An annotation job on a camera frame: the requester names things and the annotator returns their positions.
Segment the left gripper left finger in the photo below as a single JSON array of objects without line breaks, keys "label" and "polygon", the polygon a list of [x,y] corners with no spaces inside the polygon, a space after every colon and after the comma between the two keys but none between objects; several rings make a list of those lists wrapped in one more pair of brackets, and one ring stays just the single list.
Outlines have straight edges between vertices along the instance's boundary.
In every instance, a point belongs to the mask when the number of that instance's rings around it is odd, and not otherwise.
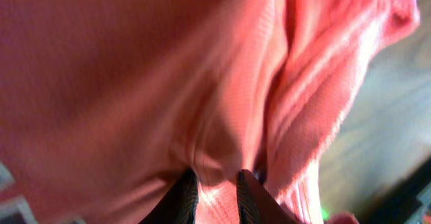
[{"label": "left gripper left finger", "polygon": [[197,177],[188,169],[139,224],[195,224],[198,203]]}]

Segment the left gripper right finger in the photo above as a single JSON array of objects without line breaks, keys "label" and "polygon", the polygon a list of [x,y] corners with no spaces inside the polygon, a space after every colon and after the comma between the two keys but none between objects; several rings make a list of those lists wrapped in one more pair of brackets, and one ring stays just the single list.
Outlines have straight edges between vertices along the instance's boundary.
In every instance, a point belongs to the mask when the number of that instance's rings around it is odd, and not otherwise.
[{"label": "left gripper right finger", "polygon": [[236,180],[240,224],[298,224],[285,212],[248,170],[240,170]]}]

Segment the red t-shirt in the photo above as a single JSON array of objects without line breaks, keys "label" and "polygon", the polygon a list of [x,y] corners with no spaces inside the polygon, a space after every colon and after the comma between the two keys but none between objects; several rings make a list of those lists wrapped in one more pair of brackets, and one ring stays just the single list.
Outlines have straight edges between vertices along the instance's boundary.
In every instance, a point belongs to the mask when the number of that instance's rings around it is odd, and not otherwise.
[{"label": "red t-shirt", "polygon": [[1,220],[138,223],[187,170],[237,223],[240,170],[322,223],[318,169],[416,0],[1,0]]}]

